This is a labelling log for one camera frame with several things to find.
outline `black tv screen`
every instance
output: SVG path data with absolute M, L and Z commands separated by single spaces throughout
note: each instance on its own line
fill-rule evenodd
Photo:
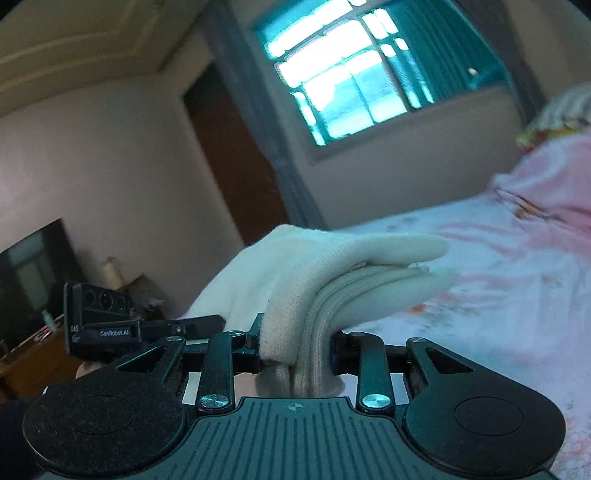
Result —
M 86 281 L 61 219 L 0 253 L 0 340 L 10 349 L 63 313 L 63 286 Z

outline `ceiling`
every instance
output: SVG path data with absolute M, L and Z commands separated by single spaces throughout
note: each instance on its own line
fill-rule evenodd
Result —
M 0 21 L 0 115 L 154 73 L 207 0 L 23 0 Z

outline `ribbed grip surface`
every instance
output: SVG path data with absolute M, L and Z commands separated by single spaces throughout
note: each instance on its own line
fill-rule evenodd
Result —
M 44 480 L 58 478 L 47 475 Z M 452 480 L 417 457 L 392 421 L 357 413 L 345 398 L 245 398 L 204 417 L 169 457 L 134 480 Z M 553 478 L 541 473 L 531 479 Z

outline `screw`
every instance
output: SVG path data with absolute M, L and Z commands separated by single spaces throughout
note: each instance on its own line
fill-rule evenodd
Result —
M 217 410 L 219 408 L 224 408 L 226 405 L 228 405 L 230 403 L 230 399 L 225 395 L 211 393 L 209 395 L 202 396 L 199 399 L 199 403 L 203 405 L 205 408 Z
M 372 393 L 364 396 L 361 403 L 367 408 L 385 408 L 390 405 L 390 399 L 386 395 L 380 393 Z

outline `doorway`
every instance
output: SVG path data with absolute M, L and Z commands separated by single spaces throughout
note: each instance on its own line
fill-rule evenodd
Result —
M 238 231 L 251 245 L 289 223 L 273 169 L 211 65 L 184 95 L 191 123 Z

